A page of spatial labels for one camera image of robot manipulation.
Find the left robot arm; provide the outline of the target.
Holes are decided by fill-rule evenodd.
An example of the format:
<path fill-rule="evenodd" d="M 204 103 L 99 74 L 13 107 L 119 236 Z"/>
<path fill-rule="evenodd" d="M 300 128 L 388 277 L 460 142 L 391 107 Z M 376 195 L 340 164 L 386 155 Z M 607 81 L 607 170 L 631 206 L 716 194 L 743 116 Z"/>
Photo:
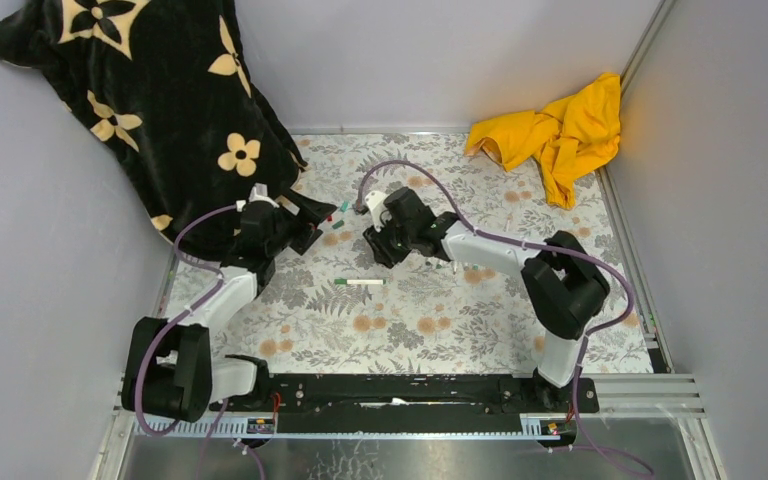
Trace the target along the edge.
<path fill-rule="evenodd" d="M 179 261 L 211 273 L 215 282 L 174 317 L 144 317 L 133 329 L 121 403 L 148 434 L 162 436 L 171 430 L 150 426 L 150 416 L 173 425 L 193 423 L 216 402 L 233 398 L 245 410 L 256 411 L 269 401 L 266 363 L 246 356 L 215 359 L 210 342 L 263 293 L 275 274 L 277 256 L 285 249 L 306 253 L 322 236 L 321 224 L 338 210 L 292 190 L 283 196 L 278 202 L 265 185 L 257 184 L 248 198 L 201 215 L 175 238 Z M 185 237 L 217 216 L 231 217 L 241 230 L 230 251 L 217 264 L 187 258 L 181 249 Z"/>

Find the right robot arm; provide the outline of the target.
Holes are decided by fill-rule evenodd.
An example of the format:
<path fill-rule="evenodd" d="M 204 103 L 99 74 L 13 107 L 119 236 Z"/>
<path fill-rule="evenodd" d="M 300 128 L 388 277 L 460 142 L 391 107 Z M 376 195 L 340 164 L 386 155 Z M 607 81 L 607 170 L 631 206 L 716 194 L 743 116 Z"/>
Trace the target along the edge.
<path fill-rule="evenodd" d="M 487 267 L 523 281 L 537 320 L 546 334 L 540 377 L 533 386 L 535 402 L 557 412 L 573 398 L 570 383 L 587 324 L 601 310 L 610 286 L 599 268 L 568 232 L 544 243 L 515 242 L 471 227 L 454 212 L 435 214 L 407 187 L 390 194 L 368 193 L 362 211 L 371 227 L 363 236 L 376 263 L 393 268 L 409 254 L 445 262 Z"/>

